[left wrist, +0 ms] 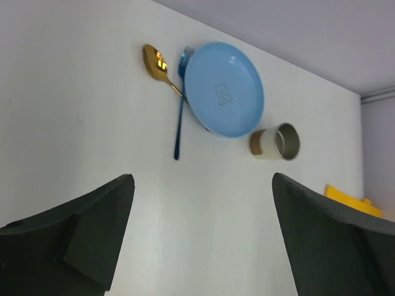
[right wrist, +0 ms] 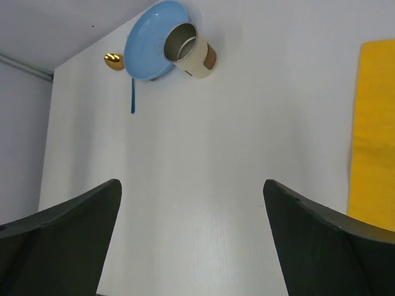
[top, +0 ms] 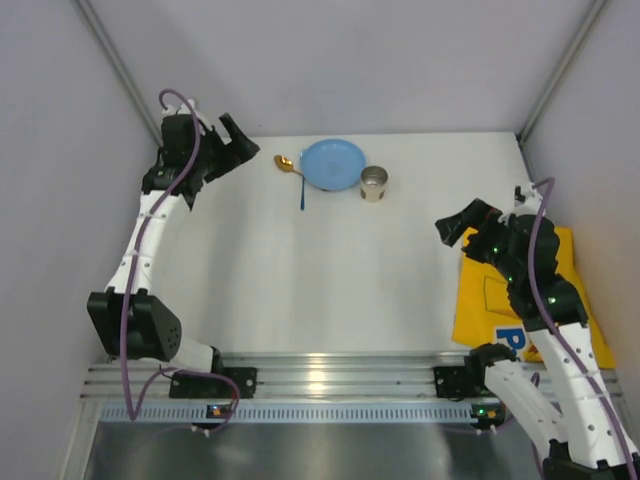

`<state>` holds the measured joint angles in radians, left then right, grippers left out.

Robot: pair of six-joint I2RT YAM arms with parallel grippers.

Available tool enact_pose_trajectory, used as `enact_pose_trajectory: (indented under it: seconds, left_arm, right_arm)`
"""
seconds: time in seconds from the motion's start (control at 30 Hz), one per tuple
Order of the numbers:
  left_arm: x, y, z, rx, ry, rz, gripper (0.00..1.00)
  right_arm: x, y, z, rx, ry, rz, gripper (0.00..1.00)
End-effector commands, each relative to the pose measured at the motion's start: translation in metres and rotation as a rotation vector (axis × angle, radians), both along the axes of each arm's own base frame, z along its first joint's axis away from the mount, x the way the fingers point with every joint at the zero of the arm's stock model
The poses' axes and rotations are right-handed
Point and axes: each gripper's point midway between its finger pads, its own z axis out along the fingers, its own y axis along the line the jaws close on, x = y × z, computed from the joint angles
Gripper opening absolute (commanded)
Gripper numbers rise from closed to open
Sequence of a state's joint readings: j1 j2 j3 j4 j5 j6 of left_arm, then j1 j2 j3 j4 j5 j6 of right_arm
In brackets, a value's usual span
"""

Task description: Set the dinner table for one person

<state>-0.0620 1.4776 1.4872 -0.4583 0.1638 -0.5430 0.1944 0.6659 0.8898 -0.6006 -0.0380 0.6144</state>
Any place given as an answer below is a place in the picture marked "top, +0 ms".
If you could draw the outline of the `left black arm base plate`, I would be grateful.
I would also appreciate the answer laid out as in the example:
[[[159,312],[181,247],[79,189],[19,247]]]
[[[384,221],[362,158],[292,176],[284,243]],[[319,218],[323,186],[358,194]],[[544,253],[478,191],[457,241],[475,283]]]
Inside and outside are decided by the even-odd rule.
[[[238,387],[241,399],[254,397],[258,370],[254,367],[225,367],[222,375]],[[172,399],[223,399],[235,393],[223,380],[175,373],[172,376],[169,397]]]

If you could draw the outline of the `yellow Pikachu placemat cloth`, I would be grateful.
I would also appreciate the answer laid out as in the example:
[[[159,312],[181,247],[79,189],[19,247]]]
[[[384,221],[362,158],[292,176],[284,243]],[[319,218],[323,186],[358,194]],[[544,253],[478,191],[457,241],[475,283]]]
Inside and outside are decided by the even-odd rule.
[[[586,290],[574,265],[573,232],[567,227],[555,227],[555,232],[560,238],[556,256],[558,272],[577,288],[583,301],[598,366],[614,369],[613,352],[592,315]],[[452,340],[471,348],[485,343],[501,343],[524,362],[542,362],[541,355],[509,304],[504,278],[490,265],[480,264],[464,255],[461,260]]]

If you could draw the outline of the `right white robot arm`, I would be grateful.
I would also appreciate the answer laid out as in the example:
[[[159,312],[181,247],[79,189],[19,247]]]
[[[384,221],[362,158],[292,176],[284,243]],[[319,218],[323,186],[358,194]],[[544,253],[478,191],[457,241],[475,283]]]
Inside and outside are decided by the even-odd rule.
[[[639,450],[613,407],[577,288],[558,271],[561,245],[543,212],[505,214],[480,199],[435,223],[443,244],[462,237],[464,256],[493,267],[509,304],[545,364],[549,402],[504,344],[464,359],[467,378],[495,395],[529,436],[546,479],[636,479]]]

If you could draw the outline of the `metal cup with paper sleeve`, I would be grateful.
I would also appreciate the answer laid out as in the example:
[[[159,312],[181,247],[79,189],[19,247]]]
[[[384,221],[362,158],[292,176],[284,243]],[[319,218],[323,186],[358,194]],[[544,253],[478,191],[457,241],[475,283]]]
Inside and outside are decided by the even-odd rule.
[[[360,176],[360,194],[367,202],[378,202],[385,196],[388,172],[380,166],[365,167]]]

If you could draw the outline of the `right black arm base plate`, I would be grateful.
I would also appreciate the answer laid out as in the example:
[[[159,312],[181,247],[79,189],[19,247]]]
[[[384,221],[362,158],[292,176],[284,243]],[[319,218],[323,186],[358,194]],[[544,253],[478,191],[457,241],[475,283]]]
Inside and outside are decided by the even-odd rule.
[[[479,374],[464,366],[437,366],[433,368],[436,396],[454,402],[470,398],[489,397]]]

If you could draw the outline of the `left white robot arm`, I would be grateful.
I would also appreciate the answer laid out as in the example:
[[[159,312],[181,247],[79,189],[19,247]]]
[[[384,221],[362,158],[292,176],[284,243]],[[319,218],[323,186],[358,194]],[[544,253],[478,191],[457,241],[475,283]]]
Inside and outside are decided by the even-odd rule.
[[[160,297],[168,257],[202,187],[250,161],[260,150],[230,114],[219,118],[222,138],[186,107],[169,108],[161,122],[162,144],[142,179],[136,224],[116,273],[93,292],[87,311],[107,354],[157,360],[185,370],[220,373],[220,351],[190,338]]]

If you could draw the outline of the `blue metal fork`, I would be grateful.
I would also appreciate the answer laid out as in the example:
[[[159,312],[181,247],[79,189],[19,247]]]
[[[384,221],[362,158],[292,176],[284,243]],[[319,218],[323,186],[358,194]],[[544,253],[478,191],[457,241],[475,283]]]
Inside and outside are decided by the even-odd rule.
[[[300,157],[299,158],[300,159],[300,167],[301,168],[302,168],[302,159],[304,157],[304,153],[305,153],[305,150],[303,149],[303,150],[301,150],[300,155],[299,155],[299,157]],[[301,180],[301,192],[300,192],[300,211],[305,211],[305,206],[306,206],[306,203],[305,203],[306,179],[305,179],[305,176],[304,176],[302,170],[300,170],[300,172],[301,172],[301,178],[302,178],[302,180]]]

